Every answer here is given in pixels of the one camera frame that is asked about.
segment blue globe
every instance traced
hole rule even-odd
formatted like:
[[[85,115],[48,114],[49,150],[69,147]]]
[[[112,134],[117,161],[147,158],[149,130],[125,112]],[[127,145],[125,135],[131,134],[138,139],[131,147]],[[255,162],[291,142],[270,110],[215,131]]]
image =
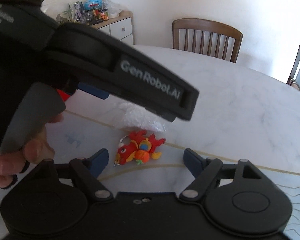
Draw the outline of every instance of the blue globe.
[[[84,4],[84,8],[88,11],[91,10],[92,8],[90,5],[98,3],[100,6],[100,9],[102,8],[102,0],[87,0]]]

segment round black disc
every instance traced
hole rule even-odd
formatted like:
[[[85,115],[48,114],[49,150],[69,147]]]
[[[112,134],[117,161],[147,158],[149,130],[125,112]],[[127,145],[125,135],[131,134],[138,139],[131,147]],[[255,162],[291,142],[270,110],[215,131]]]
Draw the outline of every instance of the round black disc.
[[[52,180],[36,179],[15,189],[2,200],[0,207],[9,231],[54,235],[76,224],[88,208],[80,190]]]
[[[288,197],[273,184],[242,188],[232,183],[216,188],[205,198],[204,208],[221,227],[260,236],[282,230],[292,212]]]

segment keychain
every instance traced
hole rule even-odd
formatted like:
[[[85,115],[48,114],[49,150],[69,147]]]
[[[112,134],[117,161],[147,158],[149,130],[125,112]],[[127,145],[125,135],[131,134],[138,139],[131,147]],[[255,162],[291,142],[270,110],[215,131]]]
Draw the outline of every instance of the keychain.
[[[157,140],[154,134],[146,137],[146,133],[146,130],[133,131],[120,140],[114,166],[124,165],[133,159],[136,160],[137,165],[140,165],[148,162],[150,158],[157,160],[161,157],[162,153],[155,152],[155,149],[165,143],[166,139]],[[122,142],[126,137],[130,138],[128,145]]]

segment chair backrest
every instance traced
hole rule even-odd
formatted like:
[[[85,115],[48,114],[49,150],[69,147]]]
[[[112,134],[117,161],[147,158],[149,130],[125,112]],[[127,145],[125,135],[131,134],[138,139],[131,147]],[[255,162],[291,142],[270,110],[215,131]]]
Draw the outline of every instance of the chair backrest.
[[[186,29],[186,37],[185,37],[185,46],[184,50],[188,51],[188,37],[189,37],[189,29],[194,30],[193,40],[192,40],[192,52],[196,51],[196,43],[197,43],[197,30],[202,31],[201,33],[201,42],[200,42],[200,50],[199,53],[203,54],[203,46],[204,46],[204,32],[210,32],[209,37],[209,44],[207,55],[211,56],[211,47],[212,47],[212,35],[213,33],[218,34],[216,50],[214,57],[218,57],[219,55],[219,48],[220,48],[220,37],[221,35],[226,36],[225,39],[225,46],[223,49],[222,59],[226,59],[227,49],[228,49],[228,42],[229,37],[234,38],[234,46],[231,54],[231,62],[236,62],[241,46],[242,41],[242,33],[239,32],[237,29],[215,21],[209,21],[204,19],[197,19],[197,18],[184,18],[178,19],[173,21],[172,23],[172,37],[173,37],[173,48],[179,49],[179,30]]]

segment orange pumpkin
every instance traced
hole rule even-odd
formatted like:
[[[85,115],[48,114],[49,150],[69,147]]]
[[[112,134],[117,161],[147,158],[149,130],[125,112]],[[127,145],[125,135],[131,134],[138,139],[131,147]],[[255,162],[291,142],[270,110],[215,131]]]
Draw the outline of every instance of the orange pumpkin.
[[[144,150],[138,150],[136,154],[134,155],[134,158],[137,161],[137,165],[144,164],[149,161],[150,154],[147,151]]]

